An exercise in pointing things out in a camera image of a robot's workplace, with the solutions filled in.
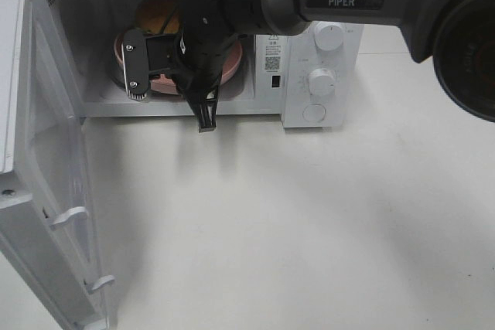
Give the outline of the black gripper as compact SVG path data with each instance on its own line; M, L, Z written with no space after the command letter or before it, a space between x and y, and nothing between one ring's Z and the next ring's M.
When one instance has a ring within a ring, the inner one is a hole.
M236 33L223 19L185 18L176 34L146 38L148 74L165 75L185 91L199 133L217 127L217 105L224 63Z

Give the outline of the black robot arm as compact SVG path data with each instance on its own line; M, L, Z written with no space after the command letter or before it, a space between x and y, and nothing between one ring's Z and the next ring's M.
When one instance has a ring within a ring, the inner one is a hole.
M148 39L149 73L173 80L203 130L216 126L221 70L237 39L297 36L316 21L397 27L458 106L494 119L494 0L179 0L179 16L176 36Z

